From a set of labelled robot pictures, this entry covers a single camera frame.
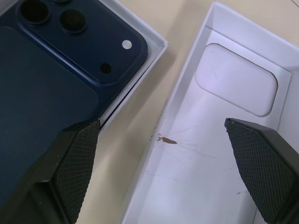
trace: beige table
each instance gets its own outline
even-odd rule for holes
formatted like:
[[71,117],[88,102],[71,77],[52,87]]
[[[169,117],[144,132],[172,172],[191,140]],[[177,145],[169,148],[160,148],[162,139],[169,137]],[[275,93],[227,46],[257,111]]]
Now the beige table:
[[[114,224],[140,157],[212,0],[121,0],[170,46],[98,142],[78,224]],[[223,0],[253,22],[299,45],[299,7],[291,0]]]

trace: blue smartphone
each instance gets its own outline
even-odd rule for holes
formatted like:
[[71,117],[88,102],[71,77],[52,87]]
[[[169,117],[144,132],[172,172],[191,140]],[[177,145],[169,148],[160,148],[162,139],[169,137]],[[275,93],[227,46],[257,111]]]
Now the blue smartphone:
[[147,43],[98,0],[22,0],[0,16],[0,51],[0,222],[75,223],[98,118]]

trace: table surface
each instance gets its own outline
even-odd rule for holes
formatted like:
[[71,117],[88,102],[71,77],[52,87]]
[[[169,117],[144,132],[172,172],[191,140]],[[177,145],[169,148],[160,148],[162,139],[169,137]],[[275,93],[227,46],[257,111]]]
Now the table surface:
[[[141,155],[212,0],[120,0],[170,45],[111,125],[100,136],[93,175],[78,224],[114,224]],[[287,41],[299,45],[299,7],[291,0],[222,0]]]

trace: textured rubber pad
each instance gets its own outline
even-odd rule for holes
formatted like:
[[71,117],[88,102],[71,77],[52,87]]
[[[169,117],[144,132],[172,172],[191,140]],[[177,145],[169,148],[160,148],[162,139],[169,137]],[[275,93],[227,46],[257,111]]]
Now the textured rubber pad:
[[53,177],[53,185],[71,224],[79,216],[93,171],[100,124],[93,122],[80,131]]
[[273,223],[297,177],[259,132],[231,120],[226,128],[241,178],[264,220]]

